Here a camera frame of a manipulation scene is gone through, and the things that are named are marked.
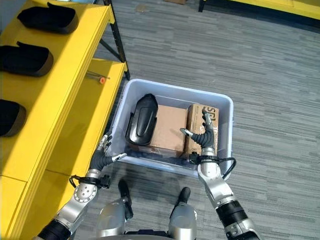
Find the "black wire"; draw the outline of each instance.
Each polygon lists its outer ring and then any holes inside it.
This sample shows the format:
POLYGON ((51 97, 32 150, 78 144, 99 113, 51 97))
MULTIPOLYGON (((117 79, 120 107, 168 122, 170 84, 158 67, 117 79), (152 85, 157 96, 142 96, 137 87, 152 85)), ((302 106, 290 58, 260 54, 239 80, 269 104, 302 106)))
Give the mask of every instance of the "black wire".
POLYGON ((75 179, 75 180, 78 180, 79 183, 91 184, 91 185, 96 185, 96 186, 99 185, 99 183, 97 183, 96 181, 92 181, 92 180, 88 179, 88 178, 85 177, 85 176, 72 175, 72 176, 69 178, 69 183, 71 183, 71 185, 72 185, 74 188, 77 187, 77 185, 76 185, 75 182, 74 182, 74 179, 75 179))
POLYGON ((236 164, 237 164, 237 160, 234 157, 226 157, 226 158, 218 158, 217 156, 210 156, 211 159, 208 159, 209 156, 198 156, 196 158, 196 160, 190 161, 191 164, 207 164, 207 163, 216 163, 216 164, 220 164, 223 162, 227 162, 227 161, 232 161, 231 166, 227 169, 227 171, 225 171, 225 173, 222 175, 222 178, 225 179, 231 172, 232 170, 235 168, 236 164))

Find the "robot leg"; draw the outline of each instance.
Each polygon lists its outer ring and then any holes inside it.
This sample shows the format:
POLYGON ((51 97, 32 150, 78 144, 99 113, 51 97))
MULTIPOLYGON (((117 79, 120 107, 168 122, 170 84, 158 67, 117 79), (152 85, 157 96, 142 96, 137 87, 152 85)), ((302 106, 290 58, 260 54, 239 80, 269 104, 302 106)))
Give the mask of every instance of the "robot leg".
POLYGON ((197 212, 187 204, 190 189, 185 187, 170 216, 168 235, 176 240, 195 240, 197 236, 197 212))
POLYGON ((121 179, 118 183, 121 198, 107 204, 100 212, 96 225, 96 236, 107 237, 123 235, 125 222, 134 216, 127 183, 121 179))

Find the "gray carpet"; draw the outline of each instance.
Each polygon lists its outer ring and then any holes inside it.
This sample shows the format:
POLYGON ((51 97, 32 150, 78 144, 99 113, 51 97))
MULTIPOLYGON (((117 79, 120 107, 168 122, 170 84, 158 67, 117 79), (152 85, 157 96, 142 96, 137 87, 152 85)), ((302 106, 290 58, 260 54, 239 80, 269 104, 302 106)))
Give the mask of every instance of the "gray carpet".
MULTIPOLYGON (((266 240, 320 238, 320 34, 211 11, 198 4, 114 0, 131 71, 147 79, 228 95, 234 101, 233 156, 228 180, 266 240), (145 6, 145 12, 136 7, 145 6)), ((105 39, 113 41, 110 29, 105 39)), ((97 56, 105 53, 98 49, 97 56)), ((197 240, 226 239, 195 178, 125 163, 107 170, 113 185, 97 202, 75 239, 95 234, 105 203, 128 180, 134 218, 127 231, 167 230, 184 186, 198 214, 197 240)))

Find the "black shelf bracket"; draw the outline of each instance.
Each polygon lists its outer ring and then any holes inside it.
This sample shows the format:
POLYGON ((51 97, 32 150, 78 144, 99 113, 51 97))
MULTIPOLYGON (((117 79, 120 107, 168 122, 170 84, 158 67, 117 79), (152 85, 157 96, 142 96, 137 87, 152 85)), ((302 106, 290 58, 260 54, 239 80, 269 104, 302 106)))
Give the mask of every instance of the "black shelf bracket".
POLYGON ((119 61, 121 61, 122 63, 126 64, 126 69, 127 70, 124 72, 124 75, 125 75, 127 80, 130 80, 130 72, 129 72, 128 62, 127 62, 127 59, 126 59, 124 46, 123 46, 122 41, 121 41, 121 36, 120 36, 118 24, 117 24, 117 19, 116 19, 114 7, 112 5, 112 0, 103 0, 103 4, 105 6, 111 6, 111 9, 112 9, 112 13, 113 13, 113 17, 114 17, 114 23, 110 23, 110 26, 111 26, 111 30, 112 30, 112 34, 113 34, 113 38, 114 38, 114 42, 115 42, 117 51, 115 51, 102 38, 100 39, 99 42, 101 43, 102 46, 105 47, 105 49, 107 49, 110 53, 112 53, 119 61))

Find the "black cable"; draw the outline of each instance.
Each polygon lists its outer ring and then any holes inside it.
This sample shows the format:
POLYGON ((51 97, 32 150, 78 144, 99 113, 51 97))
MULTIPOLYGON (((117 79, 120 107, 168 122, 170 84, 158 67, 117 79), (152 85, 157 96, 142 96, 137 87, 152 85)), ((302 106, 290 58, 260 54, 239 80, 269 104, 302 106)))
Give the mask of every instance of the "black cable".
POLYGON ((69 178, 69 183, 71 183, 71 185, 72 185, 74 188, 77 187, 77 185, 76 185, 75 182, 74 182, 74 179, 75 179, 75 180, 78 180, 79 183, 91 184, 91 185, 96 185, 96 186, 99 185, 99 181, 98 181, 98 180, 91 180, 90 178, 85 177, 85 176, 72 175, 72 176, 69 178))
POLYGON ((206 163, 216 163, 220 164, 227 161, 233 161, 231 166, 227 169, 227 171, 222 175, 222 178, 225 179, 235 168, 237 164, 237 160, 234 157, 226 157, 226 158, 218 158, 217 156, 200 156, 197 153, 193 152, 190 154, 189 162, 191 164, 199 165, 206 163))

